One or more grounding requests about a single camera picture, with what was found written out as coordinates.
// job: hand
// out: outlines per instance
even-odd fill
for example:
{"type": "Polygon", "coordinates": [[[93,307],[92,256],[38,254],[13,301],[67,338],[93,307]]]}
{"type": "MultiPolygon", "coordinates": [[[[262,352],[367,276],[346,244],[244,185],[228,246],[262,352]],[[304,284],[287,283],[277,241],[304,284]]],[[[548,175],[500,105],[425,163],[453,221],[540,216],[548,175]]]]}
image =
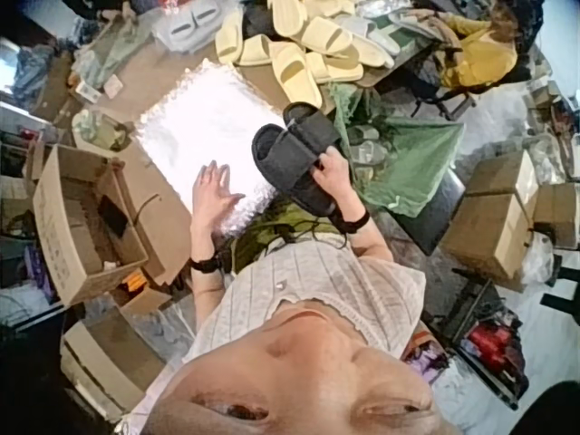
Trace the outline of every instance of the hand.
{"type": "Polygon", "coordinates": [[[335,147],[328,147],[318,158],[321,169],[313,168],[314,181],[337,202],[350,196],[354,190],[349,177],[348,161],[335,147]]]}
{"type": "Polygon", "coordinates": [[[123,2],[122,14],[125,21],[135,21],[137,19],[137,14],[131,9],[130,2],[123,2]]]}
{"type": "Polygon", "coordinates": [[[193,185],[191,231],[213,232],[245,195],[229,193],[229,166],[213,160],[201,167],[193,185]]]}
{"type": "Polygon", "coordinates": [[[115,11],[113,9],[105,9],[101,12],[101,17],[107,21],[112,21],[121,15],[121,11],[115,11]]]}
{"type": "Polygon", "coordinates": [[[406,13],[407,16],[416,16],[417,20],[422,21],[430,16],[435,15],[435,11],[431,11],[430,9],[412,9],[406,13]]]}

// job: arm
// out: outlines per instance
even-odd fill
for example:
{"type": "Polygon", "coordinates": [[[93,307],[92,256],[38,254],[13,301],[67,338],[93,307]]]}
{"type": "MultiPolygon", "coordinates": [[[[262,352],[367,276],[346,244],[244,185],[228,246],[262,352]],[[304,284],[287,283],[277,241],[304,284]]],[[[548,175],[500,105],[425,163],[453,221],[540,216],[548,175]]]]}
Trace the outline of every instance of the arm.
{"type": "MultiPolygon", "coordinates": [[[[218,168],[215,161],[202,167],[193,186],[191,215],[191,259],[209,260],[216,253],[212,234],[244,195],[229,193],[229,167],[218,168]]],[[[206,321],[221,302],[226,289],[220,271],[204,274],[191,270],[196,303],[197,328],[206,321]]]]}
{"type": "MultiPolygon", "coordinates": [[[[331,195],[343,214],[345,222],[356,222],[366,213],[366,207],[351,186],[348,161],[335,147],[320,155],[320,169],[313,169],[313,178],[331,195]]],[[[392,253],[372,219],[349,236],[356,256],[371,256],[393,261],[392,253]]]]}

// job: slipper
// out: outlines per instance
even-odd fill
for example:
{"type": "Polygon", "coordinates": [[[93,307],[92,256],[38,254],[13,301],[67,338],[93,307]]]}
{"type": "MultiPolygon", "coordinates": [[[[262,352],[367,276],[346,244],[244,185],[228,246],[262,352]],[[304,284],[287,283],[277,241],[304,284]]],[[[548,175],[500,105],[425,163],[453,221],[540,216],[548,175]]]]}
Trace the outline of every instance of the slipper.
{"type": "Polygon", "coordinates": [[[319,154],[292,133],[274,124],[265,125],[252,140],[252,155],[266,181],[305,211],[319,218],[334,213],[334,200],[310,174],[319,154]]]}
{"type": "Polygon", "coordinates": [[[208,26],[219,17],[219,6],[214,0],[196,0],[189,10],[198,27],[208,26]]]}
{"type": "Polygon", "coordinates": [[[282,118],[288,131],[298,138],[316,155],[326,152],[334,145],[341,150],[342,137],[333,123],[313,105],[305,102],[294,102],[288,105],[282,118]]]}
{"type": "Polygon", "coordinates": [[[377,43],[385,52],[391,56],[396,56],[401,52],[401,47],[389,35],[382,35],[377,30],[377,24],[371,20],[361,18],[360,16],[339,15],[334,18],[334,22],[341,27],[358,34],[363,38],[367,38],[374,43],[377,43]]]}
{"type": "Polygon", "coordinates": [[[244,13],[236,8],[226,18],[221,29],[216,33],[217,58],[223,64],[234,63],[242,55],[242,20],[244,13]]]}
{"type": "Polygon", "coordinates": [[[298,34],[308,17],[299,0],[272,0],[272,15],[276,32],[285,38],[298,34]]]}
{"type": "Polygon", "coordinates": [[[317,83],[355,82],[364,75],[363,66],[353,59],[338,59],[310,52],[306,55],[308,69],[317,83]]]}
{"type": "Polygon", "coordinates": [[[237,64],[240,66],[258,66],[272,63],[270,44],[272,44],[272,41],[263,34],[258,34],[245,40],[244,48],[237,60],[237,64]]]}
{"type": "Polygon", "coordinates": [[[411,10],[412,8],[397,9],[390,12],[388,17],[393,24],[398,25],[399,27],[411,30],[435,41],[445,42],[445,38],[439,29],[419,21],[416,16],[408,15],[408,12],[411,10]]]}
{"type": "Polygon", "coordinates": [[[306,66],[305,54],[295,43],[272,56],[272,68],[290,102],[308,102],[322,107],[323,97],[306,66]]]}
{"type": "Polygon", "coordinates": [[[313,52],[333,55],[353,43],[353,34],[331,20],[316,16],[292,39],[313,52]]]}

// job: brown cardboard box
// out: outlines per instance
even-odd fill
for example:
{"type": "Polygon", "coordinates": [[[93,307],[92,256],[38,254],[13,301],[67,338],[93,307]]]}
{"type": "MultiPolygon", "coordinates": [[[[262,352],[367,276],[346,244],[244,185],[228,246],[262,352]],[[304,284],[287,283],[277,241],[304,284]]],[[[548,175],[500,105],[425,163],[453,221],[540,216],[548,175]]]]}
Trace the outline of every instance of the brown cardboard box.
{"type": "Polygon", "coordinates": [[[579,219],[576,184],[540,186],[534,223],[554,230],[556,247],[578,247],[579,219]]]}
{"type": "Polygon", "coordinates": [[[97,324],[75,324],[63,337],[61,369],[107,421],[118,421],[145,397],[164,367],[119,311],[97,324]]]}
{"type": "Polygon", "coordinates": [[[466,196],[515,193],[531,225],[537,203],[537,177],[526,150],[482,160],[466,187],[466,196]]]}
{"type": "Polygon", "coordinates": [[[131,295],[120,288],[115,288],[109,293],[119,309],[127,314],[149,314],[171,300],[171,295],[154,290],[148,285],[136,295],[131,295]]]}
{"type": "Polygon", "coordinates": [[[522,266],[530,239],[516,195],[464,198],[441,248],[480,272],[511,279],[522,266]]]}
{"type": "Polygon", "coordinates": [[[130,219],[120,237],[105,223],[98,211],[103,198],[129,216],[108,160],[54,147],[34,193],[34,214],[44,259],[65,305],[115,288],[148,260],[130,219]],[[105,270],[105,263],[118,266],[105,270]]]}

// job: open cardboard box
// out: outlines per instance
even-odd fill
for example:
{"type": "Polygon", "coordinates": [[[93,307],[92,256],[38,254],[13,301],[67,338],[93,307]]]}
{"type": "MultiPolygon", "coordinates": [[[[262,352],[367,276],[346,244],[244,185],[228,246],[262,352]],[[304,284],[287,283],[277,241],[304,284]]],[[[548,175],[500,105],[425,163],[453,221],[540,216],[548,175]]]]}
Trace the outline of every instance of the open cardboard box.
{"type": "Polygon", "coordinates": [[[164,365],[118,310],[97,324],[78,322],[61,344],[63,373],[110,422],[139,404],[164,365]]]}
{"type": "Polygon", "coordinates": [[[108,292],[148,261],[109,161],[53,148],[34,193],[44,259],[67,306],[108,292]]]}

